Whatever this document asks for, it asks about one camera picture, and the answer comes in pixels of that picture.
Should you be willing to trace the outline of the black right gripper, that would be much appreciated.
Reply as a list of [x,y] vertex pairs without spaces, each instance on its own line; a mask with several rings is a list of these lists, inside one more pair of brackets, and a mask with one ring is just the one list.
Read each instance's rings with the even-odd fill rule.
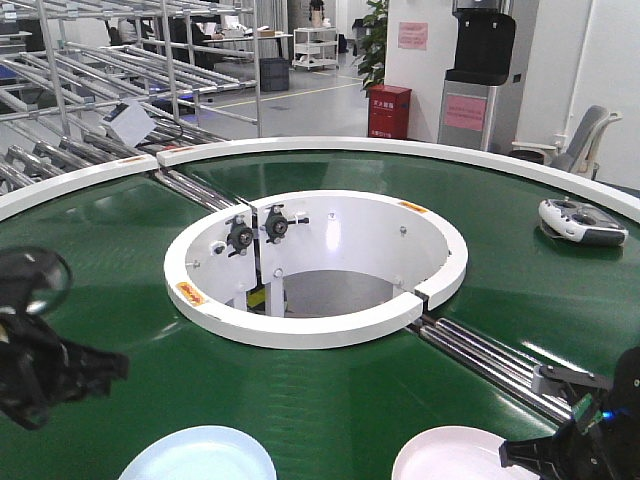
[[625,351],[613,380],[592,372],[537,365],[531,390],[574,406],[585,395],[596,399],[599,420],[567,422],[554,436],[505,440],[503,468],[520,466],[540,479],[637,479],[639,477],[639,349]]

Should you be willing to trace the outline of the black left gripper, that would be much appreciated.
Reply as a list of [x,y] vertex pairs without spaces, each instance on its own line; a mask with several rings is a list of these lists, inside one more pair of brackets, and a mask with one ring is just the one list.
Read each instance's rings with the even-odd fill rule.
[[[1,250],[1,412],[27,430],[49,419],[57,334],[41,315],[56,309],[72,283],[58,253],[43,247]],[[129,357],[63,339],[59,399],[108,396],[111,383],[126,380]]]

